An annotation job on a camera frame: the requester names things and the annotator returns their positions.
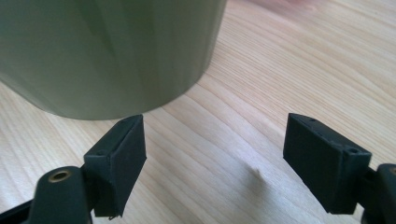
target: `cylindrical container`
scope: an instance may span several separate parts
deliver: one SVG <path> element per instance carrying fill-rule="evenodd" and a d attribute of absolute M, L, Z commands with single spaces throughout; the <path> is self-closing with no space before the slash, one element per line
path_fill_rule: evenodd
<path fill-rule="evenodd" d="M 209 66 L 226 0 L 0 1 L 0 80 L 72 119 L 175 99 Z"/>

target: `wood grain surface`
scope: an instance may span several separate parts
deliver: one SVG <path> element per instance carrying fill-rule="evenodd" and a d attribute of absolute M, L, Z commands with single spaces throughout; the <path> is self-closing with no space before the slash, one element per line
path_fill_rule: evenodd
<path fill-rule="evenodd" d="M 325 213 L 282 159 L 288 113 L 396 162 L 394 0 L 230 0 L 212 64 L 145 113 L 148 160 L 123 218 L 94 223 L 360 223 Z M 116 120 L 60 118 L 0 86 L 0 212 L 80 166 Z"/>

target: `black plastic part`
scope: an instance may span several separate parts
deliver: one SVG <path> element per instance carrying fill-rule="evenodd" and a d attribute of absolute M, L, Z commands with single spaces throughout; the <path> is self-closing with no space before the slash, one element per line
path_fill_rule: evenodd
<path fill-rule="evenodd" d="M 8 211 L 0 214 L 0 224 L 23 223 L 29 217 L 32 200 L 22 203 Z"/>
<path fill-rule="evenodd" d="M 92 205 L 97 217 L 122 216 L 145 160 L 141 115 L 119 121 L 84 155 L 82 169 L 98 193 Z"/>
<path fill-rule="evenodd" d="M 29 224 L 47 223 L 91 223 L 84 180 L 79 168 L 61 167 L 38 180 Z"/>
<path fill-rule="evenodd" d="M 284 159 L 332 214 L 353 214 L 354 187 L 371 153 L 318 120 L 289 114 Z"/>
<path fill-rule="evenodd" d="M 396 223 L 396 165 L 378 166 L 379 193 L 378 206 L 386 223 Z"/>

